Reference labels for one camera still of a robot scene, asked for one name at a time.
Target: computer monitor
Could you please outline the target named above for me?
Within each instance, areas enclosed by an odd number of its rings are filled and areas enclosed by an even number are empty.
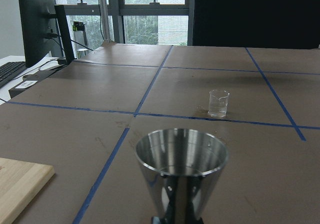
[[[38,63],[53,48],[59,50],[49,36],[57,33],[55,4],[55,0],[19,0],[26,67]]]

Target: blue painter's tape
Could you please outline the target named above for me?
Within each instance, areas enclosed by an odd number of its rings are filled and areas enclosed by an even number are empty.
[[[310,126],[298,126],[299,128],[304,128],[304,129],[315,129],[315,130],[320,130],[320,127],[310,127]]]
[[[80,208],[78,214],[76,215],[76,217],[75,217],[75,219],[74,219],[72,224],[79,224],[81,219],[85,215],[86,210],[89,207],[92,198],[94,197],[98,187],[100,186],[104,176],[106,175],[106,173],[107,173],[112,161],[114,160],[114,158],[115,158],[115,156],[116,156],[116,154],[117,154],[122,142],[124,141],[128,131],[129,131],[129,128],[125,128],[125,130],[123,131],[123,133],[120,136],[116,146],[114,147],[114,149],[113,149],[112,153],[110,154],[108,160],[106,161],[103,169],[101,170],[97,180],[95,181],[94,185],[91,187],[89,194],[87,195],[84,203],[82,204],[82,206],[81,206],[81,208]]]
[[[124,66],[124,67],[148,67],[148,68],[158,68],[159,66],[151,66],[151,65],[133,65],[133,64],[111,64],[111,63],[94,63],[89,61],[83,60],[75,60],[77,63],[86,63],[86,64],[93,64],[93,65],[102,65],[102,66]]]
[[[236,72],[253,72],[258,73],[256,70],[242,70],[242,69],[224,69],[224,68],[189,68],[189,67],[163,67],[173,69],[191,69],[191,70],[216,70],[216,71],[236,71]]]
[[[304,135],[302,134],[301,130],[298,128],[298,126],[296,125],[294,119],[292,118],[292,116],[290,115],[290,113],[288,112],[288,110],[286,109],[286,107],[284,106],[284,104],[282,103],[282,101],[280,100],[279,96],[277,95],[276,91],[274,90],[274,88],[272,87],[272,85],[270,84],[269,80],[267,79],[267,77],[265,76],[264,72],[261,70],[261,68],[259,67],[258,63],[256,62],[256,60],[254,59],[254,57],[251,55],[251,53],[249,52],[249,50],[246,48],[247,53],[249,54],[250,58],[252,59],[253,63],[255,64],[256,68],[259,70],[261,76],[263,77],[264,81],[266,82],[267,86],[269,87],[269,89],[271,90],[272,94],[274,95],[274,97],[276,98],[276,100],[278,101],[280,107],[282,108],[282,110],[284,111],[284,113],[286,114],[286,116],[288,117],[289,121],[291,122],[293,128],[295,129],[295,131],[297,132],[297,134],[299,135],[299,137],[301,138],[301,140],[306,141],[306,138],[304,137]]]
[[[141,109],[141,107],[142,107],[142,105],[143,105],[144,101],[146,100],[146,98],[147,98],[147,96],[148,96],[148,94],[149,94],[149,92],[150,92],[150,90],[151,90],[152,86],[154,85],[154,83],[155,83],[155,81],[156,81],[156,78],[158,77],[158,75],[159,75],[159,73],[160,73],[160,71],[161,71],[162,67],[164,66],[164,63],[166,62],[166,60],[167,60],[167,58],[168,58],[169,54],[171,53],[172,48],[173,48],[173,46],[171,46],[171,47],[170,47],[170,49],[169,49],[168,53],[167,53],[167,54],[166,54],[166,56],[164,57],[164,59],[163,59],[163,61],[162,61],[161,65],[160,65],[160,67],[159,67],[158,71],[157,71],[157,72],[156,72],[156,74],[154,75],[153,80],[151,81],[151,83],[150,83],[150,85],[149,85],[148,89],[146,90],[146,92],[145,92],[144,96],[142,97],[142,100],[140,101],[140,103],[139,103],[139,105],[138,105],[137,109],[135,110],[135,112],[134,112],[134,116],[136,116],[136,115],[139,113],[139,111],[140,111],[140,109]]]
[[[80,111],[102,112],[102,113],[134,114],[134,112],[117,111],[117,110],[94,110],[90,108],[78,108],[78,107],[56,106],[56,105],[35,104],[35,103],[21,103],[21,102],[12,102],[12,101],[8,101],[7,103],[33,106],[33,107],[43,107],[43,108],[58,108],[58,109],[69,109],[69,110],[80,110]]]
[[[282,74],[320,75],[320,73],[281,72],[281,71],[265,71],[264,73],[282,73]]]
[[[230,119],[222,119],[222,118],[219,118],[219,119],[218,118],[201,118],[201,117],[192,117],[192,116],[166,115],[166,114],[158,114],[158,113],[139,113],[139,115],[164,117],[164,118],[181,118],[181,119],[206,120],[206,121],[222,121],[222,122],[232,122],[232,123],[248,123],[248,124],[255,124],[255,125],[293,128],[293,125],[290,125],[290,124],[264,123],[264,122],[253,122],[253,121],[242,121],[242,120],[230,120]]]

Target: cup rim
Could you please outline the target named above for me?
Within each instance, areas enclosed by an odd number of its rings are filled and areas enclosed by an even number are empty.
[[[204,135],[208,135],[216,140],[218,140],[220,142],[220,144],[224,147],[224,150],[225,150],[225,159],[223,162],[221,162],[216,168],[214,169],[210,169],[208,171],[205,171],[205,172],[201,172],[201,173],[197,173],[197,174],[193,174],[193,175],[178,175],[178,174],[172,174],[172,173],[169,173],[169,172],[164,172],[164,171],[161,171],[160,169],[157,169],[147,163],[145,163],[140,157],[139,155],[137,154],[137,146],[138,146],[138,143],[145,137],[151,135],[151,134],[154,134],[154,133],[157,133],[157,132],[161,132],[161,131],[168,131],[168,130],[189,130],[189,131],[196,131],[198,133],[201,133],[201,134],[204,134]],[[217,138],[216,136],[210,134],[210,133],[207,133],[207,132],[201,132],[199,130],[195,130],[195,129],[188,129],[188,128],[170,128],[170,129],[158,129],[158,130],[155,130],[155,131],[152,131],[150,133],[148,133],[147,135],[143,136],[135,145],[135,156],[136,158],[138,159],[138,161],[146,168],[152,170],[152,171],[155,171],[157,173],[159,173],[161,176],[171,176],[171,177],[205,177],[211,173],[215,173],[219,170],[222,170],[225,165],[227,164],[228,160],[229,160],[229,151],[226,147],[226,145],[224,144],[224,142],[222,142],[219,138]]]
[[[209,94],[212,95],[212,96],[214,96],[214,95],[213,95],[214,92],[225,93],[225,96],[221,96],[221,97],[219,97],[219,98],[227,98],[227,97],[230,96],[230,93],[229,93],[227,90],[225,90],[225,89],[218,89],[218,88],[217,88],[217,89],[213,89],[213,90],[211,90],[211,91],[209,92]]]

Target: black cable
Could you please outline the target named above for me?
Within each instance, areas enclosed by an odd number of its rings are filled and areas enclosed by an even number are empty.
[[[90,49],[90,48],[88,48],[88,47],[86,47],[86,46],[82,45],[81,43],[78,43],[77,41],[74,41],[74,40],[72,40],[72,39],[71,39],[71,41],[72,41],[72,42],[74,42],[74,43],[77,43],[77,44],[81,45],[82,47],[85,47],[85,48],[87,48],[87,49],[89,49],[89,50],[93,51],[93,49]]]
[[[60,48],[65,52],[65,50],[62,47],[62,45],[58,41],[56,41],[54,38],[50,38],[50,39],[52,39],[54,42],[56,42],[60,46]]]
[[[52,62],[52,61],[57,61],[57,59],[56,59],[56,58],[50,59],[49,61],[45,62],[44,64],[42,64],[41,66],[39,66],[39,67],[37,67],[37,68],[40,70],[41,67],[43,67],[44,65],[46,65],[47,63],[50,63],[50,62]],[[36,70],[37,68],[34,68],[34,69],[28,71],[27,73],[30,73],[30,72]],[[16,79],[18,79],[18,78],[21,78],[22,76],[25,76],[27,73],[24,73],[24,74],[20,75],[20,76],[17,77],[17,78],[13,78],[13,79],[11,79],[10,81],[13,81],[13,80],[16,80]]]
[[[72,40],[72,39],[70,39],[70,40],[71,40],[72,42],[74,42],[74,43],[77,43],[77,44],[81,45],[81,46],[84,47],[84,48],[87,48],[87,49],[93,51],[93,49],[90,49],[89,47],[86,47],[86,46],[84,46],[83,44],[78,43],[77,41],[74,41],[74,40]]]
[[[102,36],[102,39],[104,40],[104,34],[102,33],[102,18],[101,18],[101,9],[100,9],[100,0],[98,0],[98,5],[99,5],[99,13],[100,13],[100,33]]]

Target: black keyboard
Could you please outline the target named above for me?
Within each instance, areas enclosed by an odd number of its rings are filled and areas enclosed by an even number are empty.
[[[11,81],[18,74],[26,70],[26,62],[8,62],[0,66],[0,87]]]

